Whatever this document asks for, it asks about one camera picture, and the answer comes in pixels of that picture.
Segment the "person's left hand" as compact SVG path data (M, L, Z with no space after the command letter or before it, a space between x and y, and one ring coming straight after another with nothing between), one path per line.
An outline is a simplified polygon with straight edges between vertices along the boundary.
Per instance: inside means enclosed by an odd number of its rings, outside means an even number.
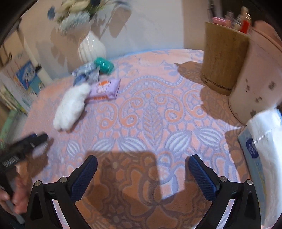
M29 190L27 185L24 183L22 177L18 175L15 178L15 186L16 189L13 194L12 203L14 204L14 210L8 207L6 202L10 200L10 196L6 191L1 189L1 206L4 210L6 210L10 214L23 214L27 212L28 202L29 202Z

